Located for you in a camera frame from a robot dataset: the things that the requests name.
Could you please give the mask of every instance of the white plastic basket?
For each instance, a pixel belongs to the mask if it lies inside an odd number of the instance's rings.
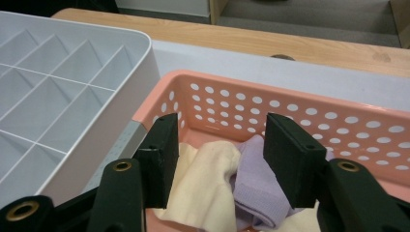
[[[81,193],[159,79],[144,33],[0,12],[0,207]]]

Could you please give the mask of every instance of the wooden table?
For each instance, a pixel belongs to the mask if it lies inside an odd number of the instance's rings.
[[[54,18],[139,30],[153,40],[192,44],[262,56],[285,54],[297,61],[410,77],[410,50],[320,40],[125,14],[66,9]]]

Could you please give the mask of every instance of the cream cloth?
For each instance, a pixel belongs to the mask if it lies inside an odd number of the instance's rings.
[[[205,143],[198,150],[180,144],[167,209],[155,215],[208,232],[235,232],[235,203],[230,177],[241,154],[230,142]]]

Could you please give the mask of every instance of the perforated basket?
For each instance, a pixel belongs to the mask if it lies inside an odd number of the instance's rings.
[[[410,201],[410,113],[199,72],[171,72],[133,119],[148,130],[178,112],[179,139],[198,147],[264,135],[266,115],[292,118],[336,157],[362,163],[385,190]]]

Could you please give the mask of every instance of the black object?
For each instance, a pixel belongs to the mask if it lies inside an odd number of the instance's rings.
[[[293,120],[268,114],[265,161],[292,207],[319,200],[321,231],[410,231],[408,204],[388,195],[364,166],[348,159],[327,162],[325,153]]]
[[[53,16],[66,8],[119,13],[115,0],[1,0],[0,11]]]
[[[98,188],[54,207],[47,196],[29,196],[0,210],[0,231],[146,231],[145,209],[166,208],[178,150],[177,114],[160,117],[132,159],[104,169]]]

